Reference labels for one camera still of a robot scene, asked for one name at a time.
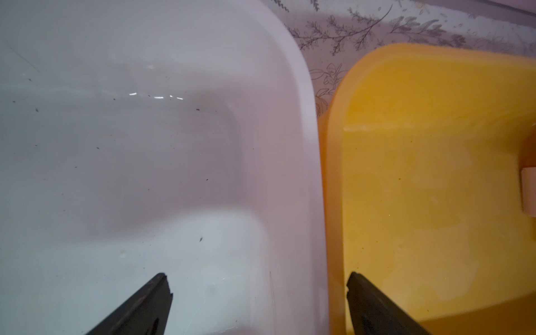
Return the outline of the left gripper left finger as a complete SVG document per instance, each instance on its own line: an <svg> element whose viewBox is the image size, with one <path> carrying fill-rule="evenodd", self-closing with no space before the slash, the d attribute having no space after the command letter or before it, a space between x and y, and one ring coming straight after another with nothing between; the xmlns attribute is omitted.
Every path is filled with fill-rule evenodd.
<svg viewBox="0 0 536 335"><path fill-rule="evenodd" d="M87 335L163 335L172 302L168 278L158 273Z"/></svg>

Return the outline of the pink sharpener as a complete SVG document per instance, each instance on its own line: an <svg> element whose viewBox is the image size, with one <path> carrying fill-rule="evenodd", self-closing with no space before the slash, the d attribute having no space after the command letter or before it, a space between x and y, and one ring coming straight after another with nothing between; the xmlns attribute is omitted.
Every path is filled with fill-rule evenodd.
<svg viewBox="0 0 536 335"><path fill-rule="evenodd" d="M523 212L536 217L536 167L521 170L521 192Z"/></svg>

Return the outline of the yellow plastic storage tray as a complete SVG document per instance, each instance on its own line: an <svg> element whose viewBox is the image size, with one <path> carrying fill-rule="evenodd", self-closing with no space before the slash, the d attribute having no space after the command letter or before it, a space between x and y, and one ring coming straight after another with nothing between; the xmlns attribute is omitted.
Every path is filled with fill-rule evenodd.
<svg viewBox="0 0 536 335"><path fill-rule="evenodd" d="M535 333L533 58L398 43L359 60L319 121L333 334L351 273L432 334Z"/></svg>

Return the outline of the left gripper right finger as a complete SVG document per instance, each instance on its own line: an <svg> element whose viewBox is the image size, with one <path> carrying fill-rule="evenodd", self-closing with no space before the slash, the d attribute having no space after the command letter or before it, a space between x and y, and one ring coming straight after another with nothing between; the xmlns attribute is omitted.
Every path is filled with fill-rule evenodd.
<svg viewBox="0 0 536 335"><path fill-rule="evenodd" d="M429 335L427 330L362 274L351 273L347 288L355 334Z"/></svg>

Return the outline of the white plastic storage tray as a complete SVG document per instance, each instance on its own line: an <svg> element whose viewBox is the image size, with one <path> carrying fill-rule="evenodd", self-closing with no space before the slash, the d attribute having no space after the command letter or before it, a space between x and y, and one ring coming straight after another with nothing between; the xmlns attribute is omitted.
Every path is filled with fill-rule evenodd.
<svg viewBox="0 0 536 335"><path fill-rule="evenodd" d="M1 3L1 333L328 334L314 93L262 1Z"/></svg>

